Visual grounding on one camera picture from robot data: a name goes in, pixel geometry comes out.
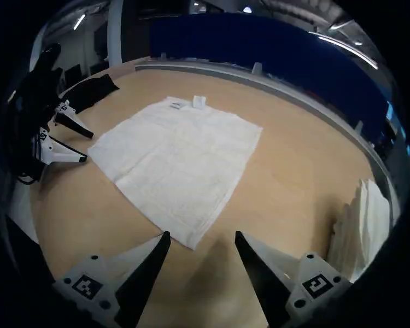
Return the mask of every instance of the ceiling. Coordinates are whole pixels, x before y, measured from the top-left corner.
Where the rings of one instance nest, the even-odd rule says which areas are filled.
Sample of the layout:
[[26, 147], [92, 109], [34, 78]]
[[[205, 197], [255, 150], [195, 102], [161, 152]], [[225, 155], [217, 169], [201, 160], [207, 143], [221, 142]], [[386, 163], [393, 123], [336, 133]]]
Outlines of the ceiling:
[[62, 13], [59, 18], [49, 23], [44, 34], [44, 41], [57, 38], [60, 35], [70, 32], [78, 19], [83, 15], [103, 14], [108, 9], [109, 1], [98, 1], [96, 3], [72, 8], [68, 13]]

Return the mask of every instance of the ceiling light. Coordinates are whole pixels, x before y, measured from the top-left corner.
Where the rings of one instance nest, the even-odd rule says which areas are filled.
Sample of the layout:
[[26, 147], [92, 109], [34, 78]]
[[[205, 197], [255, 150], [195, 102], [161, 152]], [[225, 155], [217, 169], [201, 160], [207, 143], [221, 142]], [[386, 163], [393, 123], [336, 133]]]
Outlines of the ceiling light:
[[74, 25], [74, 27], [73, 27], [73, 30], [74, 30], [74, 31], [76, 31], [76, 29], [79, 27], [80, 23], [82, 23], [82, 21], [84, 20], [84, 18], [85, 18], [85, 14], [83, 14], [83, 15], [78, 19], [78, 21], [76, 22], [76, 25]]
[[347, 24], [349, 24], [351, 22], [352, 22], [352, 20], [348, 20], [346, 22], [333, 24], [333, 25], [331, 25], [330, 30], [338, 30], [339, 28], [342, 28], [343, 26], [346, 26]]
[[378, 69], [378, 65], [377, 65], [376, 61], [374, 61], [372, 58], [369, 58], [368, 56], [366, 56], [363, 52], [351, 47], [350, 45], [348, 45], [348, 44], [346, 44], [342, 41], [333, 39], [329, 36], [325, 36], [325, 35], [320, 34], [320, 33], [315, 33], [315, 32], [309, 32], [309, 33], [318, 36], [318, 38], [323, 40], [323, 41], [327, 41], [329, 43], [338, 45], [339, 47], [341, 47], [345, 50], [348, 50], [349, 52], [352, 52], [355, 56], [360, 57], [365, 62], [367, 62], [369, 65], [371, 65], [373, 68]]

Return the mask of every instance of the desk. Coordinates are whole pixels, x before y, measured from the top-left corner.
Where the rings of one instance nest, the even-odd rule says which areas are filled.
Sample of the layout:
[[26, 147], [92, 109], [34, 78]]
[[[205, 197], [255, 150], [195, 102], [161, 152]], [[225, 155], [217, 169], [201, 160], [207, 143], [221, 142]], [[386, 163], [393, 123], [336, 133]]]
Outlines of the desk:
[[[205, 75], [144, 70], [114, 81], [119, 91], [79, 114], [94, 140], [62, 126], [51, 135], [86, 153], [97, 138], [145, 106], [174, 96], [264, 128], [230, 201], [195, 251], [172, 246], [140, 327], [260, 327], [266, 319], [234, 245], [236, 230], [295, 257], [325, 256], [331, 224], [359, 179], [373, 179], [364, 154], [318, 117], [287, 101]], [[161, 231], [89, 158], [55, 164], [32, 188], [40, 246], [55, 278], [93, 253], [118, 254]]]

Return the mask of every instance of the black cable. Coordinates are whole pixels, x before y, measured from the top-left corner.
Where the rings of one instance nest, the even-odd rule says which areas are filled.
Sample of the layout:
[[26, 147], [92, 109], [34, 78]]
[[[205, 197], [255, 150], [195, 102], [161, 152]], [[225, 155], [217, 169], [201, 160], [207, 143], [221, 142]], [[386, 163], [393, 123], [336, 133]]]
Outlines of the black cable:
[[275, 18], [273, 16], [273, 11], [270, 9], [270, 7], [264, 2], [264, 0], [260, 0], [261, 4], [266, 7], [266, 9], [269, 11], [271, 18]]

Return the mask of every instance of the folded towel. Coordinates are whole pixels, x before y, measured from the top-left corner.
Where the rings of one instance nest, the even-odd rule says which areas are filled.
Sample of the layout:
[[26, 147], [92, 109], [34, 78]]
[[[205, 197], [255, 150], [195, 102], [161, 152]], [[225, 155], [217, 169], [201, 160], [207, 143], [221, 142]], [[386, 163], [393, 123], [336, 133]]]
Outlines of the folded towel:
[[88, 154], [147, 218], [195, 249], [261, 131], [235, 114], [167, 97], [102, 135]]

